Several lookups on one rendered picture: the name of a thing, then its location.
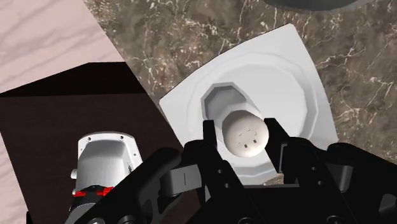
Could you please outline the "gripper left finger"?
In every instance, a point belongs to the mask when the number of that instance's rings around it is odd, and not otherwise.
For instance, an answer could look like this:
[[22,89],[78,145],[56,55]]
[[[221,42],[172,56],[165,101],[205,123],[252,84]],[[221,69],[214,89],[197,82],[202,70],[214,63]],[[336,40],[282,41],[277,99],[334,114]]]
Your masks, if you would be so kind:
[[116,186],[89,186],[74,194],[65,224],[160,224],[190,190],[203,191],[186,224],[248,224],[248,194],[217,151],[214,123],[183,152],[160,148]]

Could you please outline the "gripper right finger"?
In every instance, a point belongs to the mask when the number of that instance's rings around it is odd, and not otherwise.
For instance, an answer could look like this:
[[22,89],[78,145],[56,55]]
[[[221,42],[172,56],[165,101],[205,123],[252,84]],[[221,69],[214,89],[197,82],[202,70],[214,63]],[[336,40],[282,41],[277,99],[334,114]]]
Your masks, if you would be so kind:
[[276,171],[297,184],[303,224],[397,224],[397,165],[349,143],[322,150],[264,120]]

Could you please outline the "white round puck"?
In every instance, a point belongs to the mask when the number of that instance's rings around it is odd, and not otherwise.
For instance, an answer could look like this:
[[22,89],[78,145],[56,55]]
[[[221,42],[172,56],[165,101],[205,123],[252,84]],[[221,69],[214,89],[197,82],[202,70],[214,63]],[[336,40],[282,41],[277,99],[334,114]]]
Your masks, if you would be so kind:
[[223,120],[222,134],[227,150],[242,158],[257,156],[269,140],[265,122],[246,110],[231,112]]

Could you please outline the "white square basin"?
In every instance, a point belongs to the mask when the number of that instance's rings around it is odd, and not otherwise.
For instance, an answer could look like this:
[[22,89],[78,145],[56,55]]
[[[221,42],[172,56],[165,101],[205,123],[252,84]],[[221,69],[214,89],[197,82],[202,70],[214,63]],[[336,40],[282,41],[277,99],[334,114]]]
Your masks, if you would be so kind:
[[160,99],[181,144],[202,138],[202,123],[216,125],[219,154],[244,185],[261,185],[276,172],[265,150],[234,155],[224,144],[223,120],[233,111],[275,118],[294,137],[326,149],[338,141],[323,84],[294,25],[287,24],[216,56]]

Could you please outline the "dark grey round object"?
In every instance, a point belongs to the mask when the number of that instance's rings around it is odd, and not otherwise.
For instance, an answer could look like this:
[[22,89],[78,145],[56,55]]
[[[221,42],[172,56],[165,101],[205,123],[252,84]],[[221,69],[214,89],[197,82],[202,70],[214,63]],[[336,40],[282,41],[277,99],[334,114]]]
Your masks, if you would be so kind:
[[331,11],[354,9],[374,0],[263,0],[276,8],[293,11]]

